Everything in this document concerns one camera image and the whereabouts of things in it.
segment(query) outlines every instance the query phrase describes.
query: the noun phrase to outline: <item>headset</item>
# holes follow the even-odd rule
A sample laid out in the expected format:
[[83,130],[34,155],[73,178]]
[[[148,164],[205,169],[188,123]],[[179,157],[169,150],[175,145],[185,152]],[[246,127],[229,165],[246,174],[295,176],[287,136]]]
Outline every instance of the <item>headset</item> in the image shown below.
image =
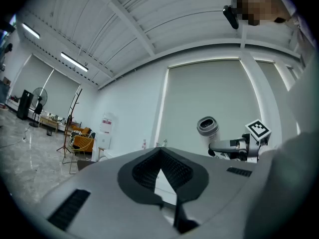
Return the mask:
[[[231,5],[225,5],[223,14],[234,29],[238,29],[239,23],[237,18],[236,0],[231,0]],[[256,21],[248,22],[249,25],[258,25]]]

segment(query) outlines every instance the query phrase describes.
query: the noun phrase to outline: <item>rectangular light panel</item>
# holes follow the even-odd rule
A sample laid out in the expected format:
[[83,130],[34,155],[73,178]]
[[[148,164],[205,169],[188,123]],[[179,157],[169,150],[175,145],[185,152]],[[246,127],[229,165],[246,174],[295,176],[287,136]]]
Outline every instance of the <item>rectangular light panel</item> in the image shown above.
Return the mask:
[[67,61],[71,62],[73,65],[77,66],[78,68],[82,69],[83,71],[87,72],[88,69],[85,66],[82,66],[80,63],[76,62],[73,58],[66,55],[64,52],[61,53],[61,57],[65,58]]
[[36,38],[40,39],[40,35],[37,32],[35,32],[31,27],[29,27],[27,24],[22,23],[22,26],[25,30],[33,34]]

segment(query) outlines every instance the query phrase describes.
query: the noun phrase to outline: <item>marble tile floor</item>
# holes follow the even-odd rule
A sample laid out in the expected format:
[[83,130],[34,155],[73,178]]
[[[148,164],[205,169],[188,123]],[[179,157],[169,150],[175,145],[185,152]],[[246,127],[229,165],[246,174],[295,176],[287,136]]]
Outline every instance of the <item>marble tile floor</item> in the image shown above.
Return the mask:
[[[0,175],[13,198],[32,206],[72,175],[70,164],[62,164],[63,150],[56,151],[63,145],[63,133],[52,132],[52,136],[47,136],[45,127],[29,127],[29,122],[20,120],[10,110],[0,114]],[[71,160],[71,156],[68,153],[67,159]],[[90,155],[74,157],[75,160],[91,158]],[[72,164],[71,172],[77,172],[76,163]]]

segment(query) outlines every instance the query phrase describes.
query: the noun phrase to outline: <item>wooden coat stand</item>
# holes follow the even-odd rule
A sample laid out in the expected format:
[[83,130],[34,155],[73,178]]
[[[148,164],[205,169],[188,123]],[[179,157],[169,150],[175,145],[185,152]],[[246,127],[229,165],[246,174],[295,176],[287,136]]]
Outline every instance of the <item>wooden coat stand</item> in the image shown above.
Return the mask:
[[75,98],[76,96],[77,96],[77,97],[76,97],[76,100],[75,100],[75,102],[74,102],[73,107],[72,107],[72,104],[71,104],[71,106],[70,106],[70,109],[71,109],[71,114],[69,115],[70,119],[68,119],[68,122],[66,123],[66,126],[65,126],[65,131],[64,131],[64,134],[65,134],[64,144],[63,144],[63,146],[62,146],[61,148],[58,148],[58,149],[56,150],[56,151],[59,151],[60,149],[63,148],[64,158],[63,158],[63,160],[62,160],[62,164],[71,163],[71,161],[68,161],[68,162],[63,163],[64,159],[66,158],[66,156],[65,156],[66,151],[70,152],[70,150],[69,150],[68,147],[66,146],[66,138],[67,138],[67,136],[68,136],[68,135],[67,135],[67,132],[68,132],[69,126],[71,125],[71,122],[72,122],[72,114],[73,114],[73,111],[74,111],[74,107],[75,107],[76,104],[78,104],[77,101],[78,101],[78,99],[79,99],[79,96],[80,96],[81,92],[82,92],[82,89],[80,90],[80,93],[75,93],[74,98]]

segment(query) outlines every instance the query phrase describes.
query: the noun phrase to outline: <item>ceiling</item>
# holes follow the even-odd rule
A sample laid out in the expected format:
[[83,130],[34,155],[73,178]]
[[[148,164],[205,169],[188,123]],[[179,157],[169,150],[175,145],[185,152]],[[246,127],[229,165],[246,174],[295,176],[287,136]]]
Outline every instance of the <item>ceiling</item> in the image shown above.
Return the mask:
[[[18,32],[35,50],[98,88],[146,62],[203,45],[253,44],[298,57],[287,26],[235,30],[222,13],[226,4],[230,0],[28,0],[17,21],[41,38],[19,26]],[[89,71],[74,67],[61,52]]]

